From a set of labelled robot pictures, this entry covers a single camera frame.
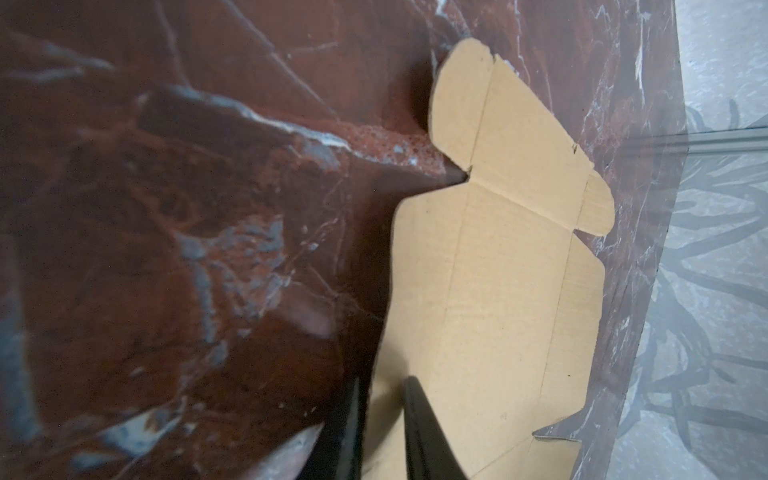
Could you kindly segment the brown cardboard box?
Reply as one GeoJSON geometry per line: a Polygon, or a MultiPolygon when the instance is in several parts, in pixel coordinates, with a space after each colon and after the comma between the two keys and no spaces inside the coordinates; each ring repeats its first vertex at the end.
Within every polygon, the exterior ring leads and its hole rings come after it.
{"type": "Polygon", "coordinates": [[[466,476],[567,479],[580,444],[535,432],[586,402],[605,268],[581,235],[612,230],[611,190],[474,38],[437,72],[429,137],[468,178],[396,209],[362,475],[406,477],[401,391],[414,376],[466,476]]]}

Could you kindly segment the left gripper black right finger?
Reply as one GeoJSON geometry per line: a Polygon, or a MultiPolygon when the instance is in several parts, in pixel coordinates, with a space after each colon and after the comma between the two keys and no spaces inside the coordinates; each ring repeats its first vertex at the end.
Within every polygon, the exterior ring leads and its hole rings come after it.
{"type": "Polygon", "coordinates": [[[404,381],[404,430],[409,480],[467,480],[415,376],[404,381]]]}

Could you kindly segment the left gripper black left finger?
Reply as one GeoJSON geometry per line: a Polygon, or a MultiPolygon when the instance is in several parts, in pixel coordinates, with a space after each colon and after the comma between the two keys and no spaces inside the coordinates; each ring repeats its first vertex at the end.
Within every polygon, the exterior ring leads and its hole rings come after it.
{"type": "Polygon", "coordinates": [[[360,380],[342,390],[330,410],[298,480],[360,480],[362,413],[360,380]]]}

